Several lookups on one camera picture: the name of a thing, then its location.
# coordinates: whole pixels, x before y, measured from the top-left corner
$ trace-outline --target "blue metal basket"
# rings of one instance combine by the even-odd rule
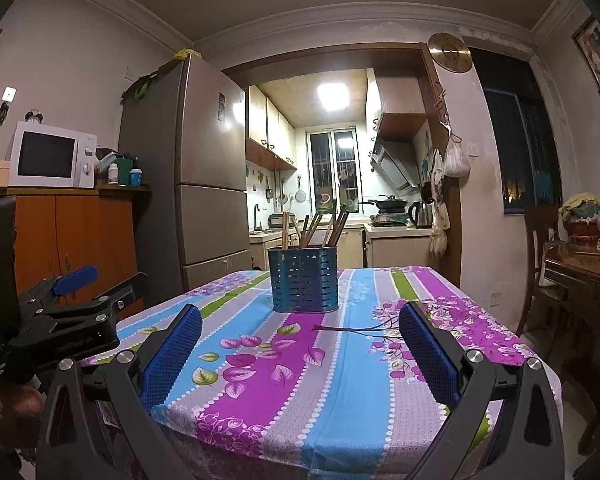
[[[335,247],[269,249],[273,310],[332,312],[338,308]]]

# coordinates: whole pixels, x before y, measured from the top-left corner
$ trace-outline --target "kettle handle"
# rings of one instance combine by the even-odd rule
[[[413,219],[413,214],[411,213],[411,211],[413,211],[419,204],[420,202],[414,202],[413,204],[411,204],[409,206],[409,209],[407,210],[407,215],[409,216],[409,220],[411,220],[411,223],[415,226],[416,221]]]

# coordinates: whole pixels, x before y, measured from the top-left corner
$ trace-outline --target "window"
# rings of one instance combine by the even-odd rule
[[[346,205],[350,213],[359,213],[360,168],[356,131],[307,134],[307,145],[314,211],[332,214]]]
[[[529,63],[472,48],[500,159],[506,214],[562,202],[554,134]]]

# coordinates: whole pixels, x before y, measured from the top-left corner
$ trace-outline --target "table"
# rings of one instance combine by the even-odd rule
[[[565,288],[561,305],[600,334],[600,256],[594,250],[570,244],[552,247],[545,256],[544,275]],[[592,251],[592,254],[574,254],[574,251]],[[600,369],[592,362],[592,350],[566,361],[561,372],[563,378],[573,378],[582,387],[594,411],[578,443],[581,454],[591,452],[600,423]]]
[[[196,475],[403,479],[448,415],[397,330],[407,300],[424,300],[435,325],[494,362],[521,365],[533,354],[428,267],[339,274],[337,311],[279,314],[268,273],[236,272],[123,320],[119,348],[90,362],[138,348],[193,303],[202,337],[152,416]],[[379,324],[383,332],[364,330]],[[562,416],[560,381],[547,373]],[[490,403],[474,446],[485,442],[499,409]]]

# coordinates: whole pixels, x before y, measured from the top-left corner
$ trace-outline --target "metal screw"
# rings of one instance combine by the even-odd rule
[[[481,363],[484,361],[484,355],[482,355],[482,352],[478,350],[469,350],[466,353],[466,356],[472,363]]]
[[[122,364],[129,363],[134,360],[134,353],[129,350],[123,350],[116,356],[116,361]]]
[[[62,359],[62,361],[60,361],[60,364],[58,365],[58,368],[60,368],[63,371],[67,371],[73,365],[74,365],[74,362],[71,361],[71,359]]]
[[[531,359],[528,359],[526,361],[526,364],[528,364],[529,368],[531,368],[532,370],[539,370],[540,368],[542,368],[542,361],[537,357],[532,357]]]

